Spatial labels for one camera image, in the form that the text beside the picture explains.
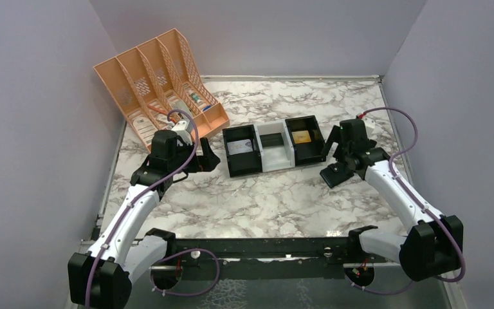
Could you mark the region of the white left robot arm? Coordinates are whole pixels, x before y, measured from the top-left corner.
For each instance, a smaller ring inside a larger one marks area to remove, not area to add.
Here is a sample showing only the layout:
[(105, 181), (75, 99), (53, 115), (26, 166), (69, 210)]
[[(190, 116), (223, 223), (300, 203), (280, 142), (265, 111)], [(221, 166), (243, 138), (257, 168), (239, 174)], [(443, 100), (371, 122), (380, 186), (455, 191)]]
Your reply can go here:
[(86, 308), (124, 308), (133, 284), (149, 266), (176, 258), (177, 248), (166, 234), (148, 235), (134, 244), (143, 222), (174, 183), (175, 174), (210, 172), (219, 163), (207, 138), (191, 137), (181, 129), (157, 131), (116, 216), (87, 252), (70, 257), (71, 302)]

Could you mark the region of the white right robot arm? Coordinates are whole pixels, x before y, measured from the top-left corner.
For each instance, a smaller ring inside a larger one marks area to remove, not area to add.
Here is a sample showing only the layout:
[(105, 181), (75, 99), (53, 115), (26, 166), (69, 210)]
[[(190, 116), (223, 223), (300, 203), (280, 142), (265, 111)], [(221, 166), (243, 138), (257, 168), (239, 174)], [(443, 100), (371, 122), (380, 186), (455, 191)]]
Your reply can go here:
[(400, 264), (413, 281), (463, 269), (461, 220), (442, 214), (404, 180), (391, 156), (369, 139), (363, 120), (344, 120), (334, 126), (323, 155), (333, 144), (337, 145), (336, 161), (320, 172), (328, 187), (359, 176), (384, 198), (407, 232), (399, 236), (373, 225), (351, 230), (345, 245), (350, 260), (360, 262), (375, 254)]

